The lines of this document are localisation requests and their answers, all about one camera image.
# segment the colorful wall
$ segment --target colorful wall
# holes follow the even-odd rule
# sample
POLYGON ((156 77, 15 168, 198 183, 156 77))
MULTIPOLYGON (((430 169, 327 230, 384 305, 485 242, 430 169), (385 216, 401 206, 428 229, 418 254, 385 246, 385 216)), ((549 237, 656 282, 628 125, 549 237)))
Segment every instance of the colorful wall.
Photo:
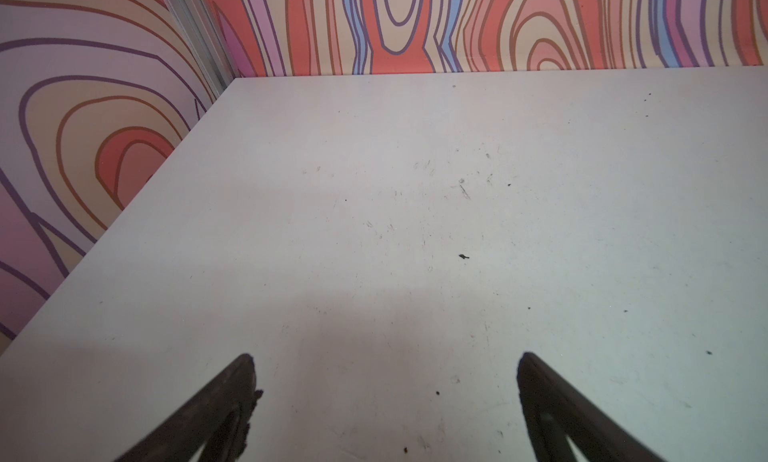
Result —
MULTIPOLYGON (((208 0, 241 76, 758 65, 768 0, 208 0)), ((0 352, 214 101, 162 0, 0 0, 0 352)))
POLYGON ((0 352, 214 101, 162 0, 0 0, 0 352))
POLYGON ((242 76, 760 65, 768 0, 208 0, 242 76))

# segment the purple outline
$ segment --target purple outline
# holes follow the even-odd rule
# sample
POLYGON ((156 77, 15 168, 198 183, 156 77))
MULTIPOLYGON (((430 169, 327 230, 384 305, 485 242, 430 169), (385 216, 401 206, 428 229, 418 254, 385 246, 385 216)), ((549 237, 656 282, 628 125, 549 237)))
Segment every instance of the purple outline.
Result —
POLYGON ((677 26, 677 33, 680 35, 680 39, 683 41, 683 48, 688 53, 688 57, 690 58, 690 62, 694 64, 694 67, 701 67, 701 64, 699 64, 699 61, 696 59, 696 55, 694 54, 693 49, 690 48, 690 42, 688 42, 688 36, 685 35, 685 28, 683 28, 683 20, 682 17, 682 6, 683 6, 683 0, 676 0, 675 1, 675 25, 677 26))
POLYGON ((411 30, 411 35, 408 38, 408 42, 405 44, 405 46, 400 50, 390 50, 388 46, 384 43, 384 33, 382 32, 382 24, 379 19, 379 5, 376 3, 376 0, 373 0, 373 12, 376 17, 376 28, 379 31, 379 39, 382 42, 382 48, 387 51, 390 55, 402 55, 408 50, 408 48, 411 46, 411 43, 413 42, 413 38, 416 36, 416 28, 418 27, 418 22, 421 19, 422 16, 422 10, 421 6, 424 4, 424 0, 418 0, 418 11, 416 12, 416 20, 413 23, 413 30, 411 30))
POLYGON ((186 80, 176 71, 173 67, 171 67, 165 60, 162 60, 160 56, 157 56, 155 54, 150 54, 149 52, 143 52, 141 50, 135 50, 135 49, 129 49, 127 47, 112 45, 112 44, 103 44, 101 42, 91 42, 90 40, 80 40, 80 39, 62 39, 62 38, 54 38, 54 37, 38 37, 33 39, 20 39, 20 40, 11 40, 10 42, 5 42, 3 44, 0 44, 0 52, 4 52, 6 50, 10 49, 16 49, 19 47, 25 47, 25 46, 33 46, 33 45, 73 45, 73 46, 86 46, 86 47, 97 47, 99 49, 108 49, 108 50, 116 50, 117 52, 125 52, 127 54, 134 54, 138 56, 144 56, 148 57, 150 59, 154 59, 157 62, 160 62, 163 64, 171 73, 176 75, 178 80, 184 84, 184 86, 187 87, 188 91, 192 93, 192 96, 200 102, 200 104, 205 107, 203 104, 203 101, 200 100, 200 98, 197 96, 197 94, 192 90, 192 87, 187 83, 186 80))
POLYGON ((5 325, 2 322, 0 322, 0 334, 5 335, 5 337, 11 340, 15 339, 17 335, 16 333, 14 333, 14 331, 5 327, 5 325))
POLYGON ((45 300, 48 300, 48 298, 51 297, 51 295, 48 294, 45 291, 45 289, 39 286, 34 280, 30 279, 26 275, 19 272, 18 269, 12 267, 11 265, 6 264, 2 260, 0 260, 0 270, 4 270, 8 274, 11 274, 14 277, 16 277, 18 280, 24 282, 24 284, 29 286, 29 288, 34 290, 37 294, 40 294, 45 300))
MULTIPOLYGON (((275 40, 275 47, 277 47, 277 56, 280 58, 280 66, 283 67, 283 76, 287 76, 288 73, 286 72, 286 64, 283 63, 283 51, 280 50, 280 41, 277 39, 277 32, 275 32, 275 23, 272 21, 272 12, 270 11, 270 6, 266 3, 266 0, 264 1, 264 8, 266 8, 266 16, 270 19, 270 28, 272 29, 272 37, 275 40)), ((256 12, 254 11, 254 6, 250 3, 250 0, 248 0, 248 4, 250 5, 250 11, 254 14, 254 22, 256 21, 256 12)), ((270 52, 267 48, 266 50, 266 56, 270 56, 270 52)))
POLYGON ((723 54, 723 62, 728 67, 728 58, 725 57, 725 47, 723 45, 723 2, 720 0, 720 12, 717 15, 717 38, 720 41, 720 53, 723 54))
POLYGON ((640 59, 640 66, 642 68, 646 68, 645 66, 645 60, 643 59, 643 48, 642 43, 640 42, 640 13, 642 12, 641 8, 643 5, 643 0, 638 0, 638 11, 635 14, 635 22, 634 22, 634 36, 635 36, 635 43, 638 45, 638 58, 640 59))
MULTIPOLYGON (((429 0, 429 9, 430 9, 429 13, 431 14, 432 13, 432 0, 429 0)), ((432 39, 435 41, 435 45, 437 45, 437 55, 438 55, 438 57, 440 57, 440 65, 442 65, 442 71, 443 72, 447 72, 446 71, 446 62, 443 60, 443 58, 447 59, 447 56, 446 56, 446 54, 443 53, 442 47, 441 47, 442 39, 445 38, 446 35, 444 34, 443 37, 441 37, 441 39, 440 39, 441 42, 437 42, 437 32, 440 30, 440 19, 441 18, 442 18, 442 0, 440 0, 440 10, 438 10, 438 12, 437 12, 437 23, 435 25, 435 34, 432 36, 432 39)), ((435 67, 434 66, 432 66, 432 72, 435 72, 435 67)))
POLYGON ((40 217, 38 214, 33 212, 32 216, 35 218, 35 220, 37 220, 38 224, 40 224, 41 226, 43 226, 43 227, 47 228, 48 230, 50 230, 55 236, 59 237, 68 246, 72 247, 72 249, 75 252, 77 252, 81 256, 85 257, 85 250, 83 250, 82 248, 78 247, 77 244, 75 244, 74 242, 72 242, 69 239, 69 237, 67 237, 64 234, 62 234, 56 227, 53 227, 47 220, 45 220, 43 217, 40 217))
POLYGON ((406 18, 402 20, 402 22, 398 22, 395 20, 395 16, 392 15, 392 9, 389 6, 389 0, 384 0, 384 8, 386 9, 386 15, 389 17, 389 21, 392 22, 392 24, 395 27, 402 27, 406 25, 408 20, 411 18, 411 15, 413 15, 413 8, 416 7, 416 0, 411 0, 411 8, 408 9, 408 15, 406 15, 406 18))
POLYGON ((710 45, 706 42, 706 0, 701 0, 701 10, 699 11, 700 14, 700 21, 699 21, 699 30, 701 31, 701 48, 704 50, 704 57, 706 58, 706 63, 709 64, 710 67, 715 65, 715 62, 712 61, 712 54, 710 54, 710 45))
POLYGON ((38 83, 35 83, 32 87, 27 89, 27 92, 24 93, 24 96, 22 97, 22 101, 19 103, 18 107, 18 118, 19 118, 19 125, 20 129, 22 130, 22 135, 24 136, 24 140, 27 143, 27 146, 29 147, 30 152, 32 153, 32 158, 34 160, 34 164, 38 169, 38 174, 40 175, 41 180, 43 180, 43 184, 45 185, 45 188, 48 190, 48 194, 53 198, 54 202, 56 202, 56 205, 59 207, 59 209, 62 211, 62 213, 69 219, 69 221, 72 223, 73 226, 75 226, 80 232, 82 232, 83 235, 85 235, 86 238, 88 238, 91 242, 96 243, 97 239, 96 237, 93 237, 90 232, 85 230, 83 226, 80 225, 77 220, 72 216, 72 214, 64 207, 63 202, 61 199, 56 196, 55 190, 53 190, 53 187, 51 186, 50 181, 46 177, 44 170, 42 168, 42 163, 40 162, 40 156, 38 155, 38 150, 32 143, 32 137, 29 135, 29 130, 27 129, 27 116, 26 116, 26 105, 29 102, 29 99, 32 97, 32 95, 43 88, 46 85, 50 85, 52 83, 61 82, 63 80, 97 80, 100 82, 111 82, 111 83, 117 83, 125 86, 131 86, 137 89, 146 90, 147 92, 151 92, 158 96, 159 98, 163 99, 165 102, 167 102, 178 114, 178 116, 181 118, 181 121, 184 123, 184 125, 187 127, 187 130, 189 130, 189 126, 187 125, 187 122, 182 117, 181 113, 178 111, 176 106, 174 106, 173 103, 171 103, 168 98, 157 92, 156 90, 152 90, 149 87, 144 87, 136 83, 130 83, 130 82, 124 82, 116 79, 109 79, 107 77, 99 77, 99 76, 58 76, 53 77, 51 79, 42 80, 38 83))
POLYGON ((21 194, 16 192, 16 188, 14 188, 13 184, 11 184, 11 179, 9 179, 8 176, 5 175, 5 172, 2 169, 0 169, 0 184, 2 184, 5 190, 8 191, 8 194, 11 196, 11 199, 16 204, 16 207, 18 207, 18 209, 22 212, 22 214, 24 215, 24 218, 27 219, 27 223, 32 227, 32 230, 34 230, 34 233, 38 235, 38 238, 40 238, 40 241, 48 250, 48 254, 53 259, 53 262, 54 264, 56 264, 56 267, 58 268, 58 270, 62 273, 64 277, 69 275, 69 270, 67 270, 67 266, 64 265, 64 261, 56 251, 56 247, 53 246, 51 239, 45 235, 45 232, 43 232, 43 230, 36 223, 36 221, 33 220, 33 217, 35 216, 38 218, 41 218, 41 217, 35 214, 33 211, 29 210, 29 207, 27 207, 27 204, 24 203, 24 199, 22 198, 21 194))

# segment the white table surface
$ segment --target white table surface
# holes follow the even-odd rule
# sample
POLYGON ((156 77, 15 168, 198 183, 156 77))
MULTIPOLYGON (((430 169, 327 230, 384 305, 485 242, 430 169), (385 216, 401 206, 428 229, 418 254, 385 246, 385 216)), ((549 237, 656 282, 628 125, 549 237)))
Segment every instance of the white table surface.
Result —
POLYGON ((249 352, 242 460, 533 460, 533 351, 670 461, 765 460, 767 107, 763 67, 236 80, 0 358, 0 459, 110 460, 249 352))

